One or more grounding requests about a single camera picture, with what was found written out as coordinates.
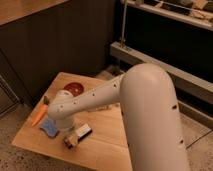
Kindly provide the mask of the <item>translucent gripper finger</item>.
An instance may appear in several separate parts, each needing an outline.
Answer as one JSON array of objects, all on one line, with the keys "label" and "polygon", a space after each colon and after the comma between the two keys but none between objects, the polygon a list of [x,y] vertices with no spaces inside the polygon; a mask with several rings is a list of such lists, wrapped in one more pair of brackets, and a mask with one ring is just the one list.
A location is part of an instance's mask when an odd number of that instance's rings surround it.
[{"label": "translucent gripper finger", "polygon": [[68,148],[72,148],[78,145],[78,135],[77,134],[70,134],[64,138],[64,143]]}]

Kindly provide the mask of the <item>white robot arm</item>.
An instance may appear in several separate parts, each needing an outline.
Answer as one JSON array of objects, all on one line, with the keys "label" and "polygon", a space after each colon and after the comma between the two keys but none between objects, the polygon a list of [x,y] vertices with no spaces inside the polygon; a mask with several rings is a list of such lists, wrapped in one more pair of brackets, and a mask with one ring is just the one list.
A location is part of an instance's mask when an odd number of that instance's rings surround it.
[{"label": "white robot arm", "polygon": [[60,129],[78,112],[118,103],[133,171],[190,171],[174,84],[161,67],[133,66],[76,97],[61,90],[48,107]]}]

